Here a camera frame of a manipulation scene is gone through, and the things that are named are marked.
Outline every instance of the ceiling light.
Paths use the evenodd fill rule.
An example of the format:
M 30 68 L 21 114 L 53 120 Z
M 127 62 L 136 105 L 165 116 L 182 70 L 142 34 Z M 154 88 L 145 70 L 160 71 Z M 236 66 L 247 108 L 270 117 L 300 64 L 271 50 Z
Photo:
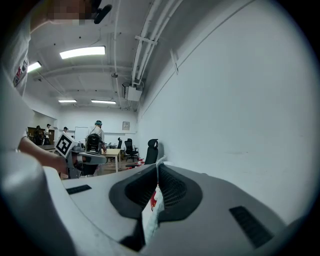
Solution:
M 59 100 L 60 103 L 77 102 L 75 99 Z
M 40 64 L 39 61 L 37 61 L 36 63 L 33 63 L 33 64 L 29 65 L 29 66 L 28 66 L 28 71 L 27 71 L 27 73 L 29 73 L 29 72 L 31 72 L 31 71 L 33 71 L 33 70 L 36 70 L 36 69 L 38 69 L 38 68 L 41 68 L 41 64 Z
M 94 100 L 94 99 L 92 99 L 91 102 L 93 102 L 93 103 L 116 104 L 115 101 L 110 101 L 110 100 Z
M 86 56 L 86 55 L 105 55 L 106 48 L 104 46 L 99 47 L 87 47 L 87 48 L 80 48 L 74 50 L 67 50 L 60 53 L 61 58 L 68 59 L 72 57 L 78 56 Z

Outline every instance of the white wall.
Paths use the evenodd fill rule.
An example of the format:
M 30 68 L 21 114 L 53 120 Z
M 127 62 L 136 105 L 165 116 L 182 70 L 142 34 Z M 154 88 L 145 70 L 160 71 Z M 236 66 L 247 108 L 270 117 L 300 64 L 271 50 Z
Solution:
M 47 124 L 51 125 L 50 129 L 54 129 L 53 125 L 55 122 L 55 119 L 49 116 L 46 116 L 44 114 L 41 114 L 39 112 L 33 111 L 34 116 L 31 122 L 29 123 L 28 127 L 36 128 L 37 126 L 40 126 L 41 129 L 45 129 L 47 127 Z
M 248 2 L 212 6 L 190 26 L 196 36 L 170 39 L 178 75 L 162 60 L 168 45 L 157 46 L 138 110 L 140 155 L 159 139 L 160 157 L 234 183 L 290 223 L 318 187 L 320 78 L 297 27 L 275 4 Z M 170 30 L 201 3 L 188 2 L 191 15 Z
M 125 141 L 130 138 L 138 147 L 137 113 L 114 108 L 102 107 L 64 107 L 61 109 L 58 121 L 58 129 L 61 133 L 63 128 L 68 127 L 68 134 L 74 135 L 75 127 L 93 128 L 97 120 L 102 121 L 104 142 L 118 144 L 118 138 L 122 140 L 122 148 Z M 123 122 L 130 122 L 130 130 L 122 130 Z
M 43 88 L 40 91 L 34 90 L 31 88 L 33 85 L 29 80 L 32 80 L 32 77 L 28 77 L 27 85 L 22 99 L 31 108 L 33 111 L 37 111 L 41 114 L 44 114 L 53 119 L 59 118 L 60 106 L 56 100 L 45 96 L 46 89 Z

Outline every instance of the cable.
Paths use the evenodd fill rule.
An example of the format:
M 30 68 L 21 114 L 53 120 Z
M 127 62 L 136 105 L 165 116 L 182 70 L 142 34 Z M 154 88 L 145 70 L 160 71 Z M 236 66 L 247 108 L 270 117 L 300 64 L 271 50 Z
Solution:
M 100 35 L 99 35 L 99 37 L 98 37 L 98 40 L 97 40 L 96 42 L 94 42 L 94 43 L 90 44 L 88 47 L 90 47 L 90 46 L 92 46 L 92 45 L 94 45 L 94 44 L 98 43 L 98 42 L 101 40 L 101 27 L 99 28 L 99 33 L 100 33 Z
M 36 70 L 36 72 L 39 74 L 39 76 L 41 76 L 44 80 L 46 80 L 46 82 L 49 85 L 51 85 L 53 89 L 55 89 L 61 96 L 64 97 L 64 95 L 56 87 L 54 87 L 42 74 L 40 74 L 38 70 Z

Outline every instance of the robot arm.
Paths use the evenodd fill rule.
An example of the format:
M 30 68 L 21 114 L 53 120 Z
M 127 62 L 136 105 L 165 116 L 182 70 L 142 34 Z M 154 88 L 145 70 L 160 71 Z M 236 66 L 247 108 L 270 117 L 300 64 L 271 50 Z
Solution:
M 66 133 L 62 133 L 55 149 L 66 159 L 69 177 L 71 179 L 79 178 L 82 170 L 77 169 L 73 164 L 73 155 L 76 155 L 78 163 L 86 165 L 103 165 L 107 162 L 106 157 L 90 152 L 85 152 L 84 144 L 76 141 Z

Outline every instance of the white pipe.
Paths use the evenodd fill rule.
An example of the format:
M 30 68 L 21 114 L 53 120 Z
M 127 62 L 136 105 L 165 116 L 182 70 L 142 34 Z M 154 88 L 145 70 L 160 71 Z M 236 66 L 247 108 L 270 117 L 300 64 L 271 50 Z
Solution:
M 165 21 L 164 21 L 164 23 L 162 24 L 162 27 L 161 27 L 161 29 L 160 29 L 159 33 L 158 33 L 158 34 L 156 35 L 156 37 L 155 37 L 155 40 L 154 40 L 155 42 L 158 42 L 158 40 L 159 40 L 159 38 L 160 38 L 161 33 L 162 33 L 162 32 L 163 32 L 163 30 L 165 29 L 165 27 L 166 27 L 167 23 L 169 22 L 170 18 L 171 18 L 171 17 L 172 17 L 172 15 L 175 13 L 175 11 L 176 11 L 176 10 L 177 10 L 177 8 L 179 7 L 179 5 L 182 3 L 182 1 L 183 1 L 183 0 L 179 0 L 179 1 L 175 4 L 175 6 L 172 8 L 172 10 L 171 10 L 171 12 L 169 13 L 169 15 L 166 17 L 166 20 L 165 20 Z M 142 73 L 141 73 L 141 77 L 140 77 L 139 85 L 140 85 L 140 83 L 141 83 L 142 77 L 143 77 L 143 75 L 144 75 L 144 72 L 145 72 L 145 70 L 146 70 L 146 67 L 147 67 L 148 61 L 149 61 L 149 59 L 150 59 L 150 56 L 151 56 L 151 54 L 152 54 L 152 52 L 153 52 L 154 48 L 155 48 L 155 45 L 154 45 L 154 44 L 152 44 L 152 45 L 151 45 L 151 49 L 150 49 L 150 51 L 149 51 L 149 53 L 148 53 L 147 59 L 146 59 L 146 61 L 145 61 L 145 64 L 144 64 L 144 67 L 143 67 Z
M 153 29 L 153 31 L 152 31 L 152 33 L 151 33 L 151 36 L 149 37 L 150 40 L 154 40 L 154 39 L 155 39 L 156 34 L 158 33 L 158 30 L 159 30 L 161 24 L 162 24 L 163 21 L 165 20 L 166 15 L 168 14 L 170 8 L 172 7 L 172 5 L 174 4 L 175 1 L 176 1 L 176 0 L 169 0 L 169 1 L 166 3 L 164 9 L 162 10 L 162 12 L 161 12 L 161 14 L 160 14 L 160 16 L 159 16 L 159 18 L 158 18 L 155 26 L 154 26 L 154 29 Z M 143 70 L 144 67 L 145 67 L 145 63 L 146 63 L 146 60 L 147 60 L 147 57 L 148 57 L 148 53 L 149 53 L 149 51 L 150 51 L 150 48 L 151 48 L 151 43 L 148 43 L 148 45 L 146 46 L 146 49 L 145 49 L 145 51 L 144 51 L 144 54 L 143 54 L 143 58 L 142 58 L 142 61 L 141 61 L 141 65 L 140 65 L 140 68 L 139 68 L 139 72 L 138 72 L 138 75 L 137 75 L 137 77 L 136 77 L 137 79 L 140 79 L 140 77 L 141 77 L 141 73 L 142 73 L 142 70 Z
M 117 26 L 118 26 L 118 17 L 119 17 L 119 10 L 120 10 L 120 4 L 121 4 L 121 0 L 119 0 L 118 2 L 118 7 L 116 9 L 116 14 L 115 14 L 115 24 L 114 24 L 114 35 L 113 35 L 113 58 L 114 58 L 114 71 L 117 73 Z M 117 89 L 117 94 L 118 94 L 118 98 L 119 98 L 119 104 L 120 104 L 120 108 L 122 109 L 122 105 L 121 105 L 121 99 L 120 99 L 120 90 L 119 90 L 119 84 L 118 84 L 118 78 L 115 79 L 116 82 L 116 89 Z
M 148 15 L 146 16 L 142 31 L 140 36 L 142 38 L 146 37 L 149 25 L 157 11 L 157 9 L 159 8 L 160 4 L 161 4 L 162 0 L 154 0 L 151 4 L 151 7 L 149 9 Z M 140 57 L 140 53 L 141 53 L 141 48 L 142 48 L 142 41 L 139 40 L 138 46 L 136 48 L 136 52 L 135 52 L 135 57 L 134 57 L 134 62 L 133 62 L 133 67 L 132 67 L 132 84 L 134 84 L 135 82 L 135 78 L 136 78 L 136 72 L 137 72 L 137 66 L 138 66 L 138 61 L 139 61 L 139 57 Z

